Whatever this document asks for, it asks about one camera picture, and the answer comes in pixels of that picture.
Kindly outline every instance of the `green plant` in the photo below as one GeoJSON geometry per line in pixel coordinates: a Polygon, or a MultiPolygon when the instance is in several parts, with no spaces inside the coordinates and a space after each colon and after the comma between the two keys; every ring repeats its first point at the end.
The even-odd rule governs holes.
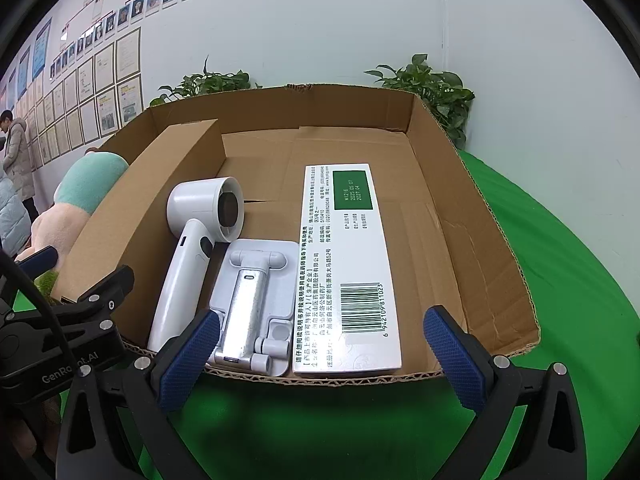
{"type": "Polygon", "coordinates": [[[207,59],[204,60],[203,74],[186,75],[182,78],[182,82],[175,88],[171,86],[161,86],[158,90],[167,90],[170,93],[156,97],[149,103],[149,106],[162,105],[178,99],[196,97],[197,95],[251,88],[247,72],[243,72],[242,70],[237,74],[209,72],[207,70],[208,59],[209,57],[207,56],[207,59]]]}
{"type": "Polygon", "coordinates": [[[457,148],[464,148],[464,132],[469,105],[476,97],[471,90],[463,88],[462,79],[453,72],[435,73],[427,65],[426,54],[414,54],[405,68],[395,70],[389,65],[378,65],[394,73],[385,77],[380,70],[367,70],[365,74],[376,76],[383,88],[406,90],[416,94],[424,102],[457,148]]]}

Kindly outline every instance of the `teal plush hat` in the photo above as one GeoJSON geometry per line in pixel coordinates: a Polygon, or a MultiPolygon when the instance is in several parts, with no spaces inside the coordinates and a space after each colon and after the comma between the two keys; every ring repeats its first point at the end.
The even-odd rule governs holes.
{"type": "Polygon", "coordinates": [[[54,202],[75,205],[92,215],[128,167],[115,153],[89,152],[66,172],[54,202]]]}

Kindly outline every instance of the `long brown cardboard box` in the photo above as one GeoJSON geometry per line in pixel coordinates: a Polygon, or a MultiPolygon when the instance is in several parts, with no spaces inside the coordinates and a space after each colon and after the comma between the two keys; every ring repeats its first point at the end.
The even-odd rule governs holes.
{"type": "MultiPolygon", "coordinates": [[[[54,297],[73,300],[117,265],[130,265],[136,284],[113,317],[140,348],[177,243],[164,212],[175,184],[234,176],[246,201],[241,237],[298,241],[305,166],[350,162],[370,165],[380,203],[402,368],[375,378],[211,373],[330,385],[429,377],[438,363],[421,322],[433,304],[444,304],[491,353],[524,352],[540,340],[504,235],[456,150],[412,94],[325,85],[202,96],[146,110],[102,149],[131,167],[82,231],[54,297]]],[[[223,251],[217,246],[218,260],[223,251]]],[[[215,259],[200,306],[208,304],[215,259]]]]}

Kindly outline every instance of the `barcode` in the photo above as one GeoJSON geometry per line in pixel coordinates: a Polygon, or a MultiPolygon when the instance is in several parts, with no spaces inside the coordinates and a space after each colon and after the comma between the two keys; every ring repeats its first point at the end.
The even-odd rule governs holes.
{"type": "Polygon", "coordinates": [[[340,285],[340,316],[342,332],[380,332],[382,304],[379,283],[342,283],[340,285]]]}

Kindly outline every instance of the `black pants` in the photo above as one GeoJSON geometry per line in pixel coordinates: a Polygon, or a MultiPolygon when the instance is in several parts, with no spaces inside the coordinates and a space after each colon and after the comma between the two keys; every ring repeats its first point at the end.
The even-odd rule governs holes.
{"type": "Polygon", "coordinates": [[[33,201],[33,196],[31,198],[28,198],[27,200],[23,200],[22,205],[27,210],[27,213],[29,213],[29,218],[31,219],[31,223],[33,224],[33,221],[38,216],[40,216],[40,213],[38,213],[38,210],[36,209],[35,202],[33,201]]]}

